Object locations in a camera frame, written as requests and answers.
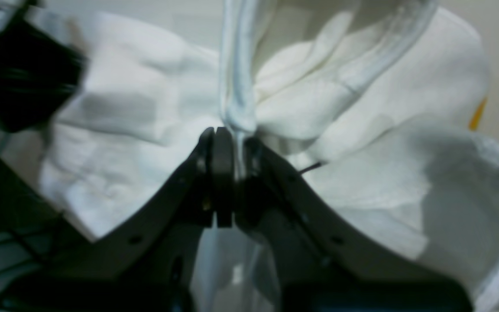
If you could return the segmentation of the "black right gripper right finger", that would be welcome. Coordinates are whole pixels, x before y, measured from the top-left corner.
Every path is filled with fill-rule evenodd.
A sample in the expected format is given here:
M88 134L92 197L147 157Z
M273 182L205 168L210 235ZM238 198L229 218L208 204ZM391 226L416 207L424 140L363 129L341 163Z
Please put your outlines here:
M240 229L272 253L278 312L470 312L461 284L362 234L256 138L242 146Z

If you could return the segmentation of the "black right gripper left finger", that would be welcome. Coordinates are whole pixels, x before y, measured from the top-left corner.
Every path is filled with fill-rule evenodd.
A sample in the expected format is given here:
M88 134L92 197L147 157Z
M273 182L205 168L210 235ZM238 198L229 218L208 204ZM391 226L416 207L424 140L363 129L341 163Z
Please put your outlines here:
M192 312L204 229L230 227L234 148L206 129L190 156L132 217L90 245L10 284L10 312Z

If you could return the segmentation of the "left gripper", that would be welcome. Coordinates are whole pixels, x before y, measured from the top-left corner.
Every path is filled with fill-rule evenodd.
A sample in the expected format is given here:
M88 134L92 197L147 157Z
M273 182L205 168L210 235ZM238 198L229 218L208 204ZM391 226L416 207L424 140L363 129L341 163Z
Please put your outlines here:
M75 93L84 63L25 20L2 30L0 127L13 133L47 121Z

